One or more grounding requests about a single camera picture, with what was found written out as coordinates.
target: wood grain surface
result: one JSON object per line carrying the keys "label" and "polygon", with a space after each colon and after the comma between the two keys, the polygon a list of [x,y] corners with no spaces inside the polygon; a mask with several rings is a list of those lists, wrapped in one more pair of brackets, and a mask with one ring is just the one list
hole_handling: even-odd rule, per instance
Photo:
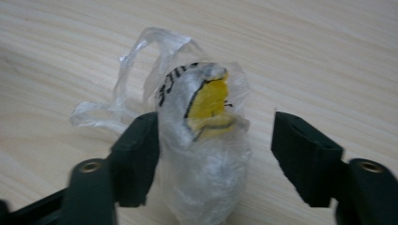
{"label": "wood grain surface", "polygon": [[[193,37],[218,61],[244,68],[253,156],[231,225],[334,224],[310,208],[271,154],[276,110],[296,114],[345,148],[398,173],[398,1],[0,1],[0,198],[12,210],[60,188],[78,162],[104,158],[116,136],[73,127],[81,101],[107,102],[118,57],[149,26]],[[144,52],[130,98],[157,55]],[[177,224],[156,182],[146,207],[120,224]]]}

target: plastic bag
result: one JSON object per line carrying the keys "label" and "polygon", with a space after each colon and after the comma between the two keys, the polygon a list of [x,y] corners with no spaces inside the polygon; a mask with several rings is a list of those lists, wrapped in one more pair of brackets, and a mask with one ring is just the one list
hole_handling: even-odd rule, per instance
{"label": "plastic bag", "polygon": [[164,200],[181,224],[221,224],[244,189],[251,153],[243,118],[249,86],[238,64],[214,63],[190,37],[147,28],[121,59],[113,102],[83,102],[70,121],[122,133],[138,115],[126,104],[127,78],[152,43],[160,56],[145,80],[143,103],[146,112],[158,112]]}

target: wrapped package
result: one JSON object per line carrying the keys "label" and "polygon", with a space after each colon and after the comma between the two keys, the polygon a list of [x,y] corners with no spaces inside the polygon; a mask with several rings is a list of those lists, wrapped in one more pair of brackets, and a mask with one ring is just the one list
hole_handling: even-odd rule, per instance
{"label": "wrapped package", "polygon": [[[251,153],[243,117],[249,86],[238,64],[214,62],[190,37],[148,28],[121,60],[113,102],[83,102],[71,123],[123,132],[138,115],[127,106],[127,78],[152,43],[160,56],[145,80],[143,103],[158,113],[164,200],[181,224],[221,224],[244,189]],[[97,110],[111,116],[94,117]]]}

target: crumpled plastic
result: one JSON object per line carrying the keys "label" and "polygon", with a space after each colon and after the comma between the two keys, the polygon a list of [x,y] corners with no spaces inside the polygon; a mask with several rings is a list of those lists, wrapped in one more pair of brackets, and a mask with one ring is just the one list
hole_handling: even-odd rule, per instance
{"label": "crumpled plastic", "polygon": [[221,224],[242,194],[251,154],[243,113],[249,85],[237,63],[214,62],[191,37],[147,28],[121,58],[113,101],[82,102],[70,122],[121,134],[139,115],[127,104],[127,78],[137,54],[153,43],[160,55],[145,80],[140,111],[158,112],[164,200],[180,224]]}

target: black marking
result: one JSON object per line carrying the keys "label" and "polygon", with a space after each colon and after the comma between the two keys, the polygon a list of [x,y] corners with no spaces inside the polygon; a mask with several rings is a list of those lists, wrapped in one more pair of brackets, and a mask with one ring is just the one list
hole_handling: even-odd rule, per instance
{"label": "black marking", "polygon": [[161,98],[161,101],[159,102],[159,107],[161,107],[161,105],[163,105],[164,99],[165,99],[165,95],[164,95],[164,89],[166,88],[166,85],[162,85],[161,86],[161,90],[159,90],[159,97]]}
{"label": "black marking", "polygon": [[166,76],[166,82],[167,82],[167,78],[169,78],[170,81],[171,81],[171,83],[172,83],[172,84],[170,85],[170,87],[167,88],[167,90],[166,90],[167,94],[169,94],[169,93],[172,91],[173,85],[174,85],[173,74],[172,74],[172,73],[167,74],[167,76]]}
{"label": "black marking", "polygon": [[233,104],[224,104],[224,106],[234,107]]}
{"label": "black marking", "polygon": [[190,100],[190,104],[188,104],[188,109],[187,109],[187,111],[186,111],[185,114],[184,114],[184,118],[185,118],[185,119],[188,118],[188,115],[190,114],[190,111],[191,111],[192,104],[193,104],[193,102],[195,101],[196,96],[198,95],[198,92],[199,92],[200,90],[202,90],[202,88],[205,86],[205,83],[206,83],[206,82],[207,82],[207,81],[202,81],[202,83],[200,84],[199,88],[193,93],[193,95],[192,95],[192,97],[191,97],[191,100]]}
{"label": "black marking", "polygon": [[179,78],[179,77],[181,76],[181,74],[180,74],[179,71],[178,71],[178,67],[175,68],[175,69],[173,70],[173,72],[175,73],[175,75],[176,75],[177,78]]}

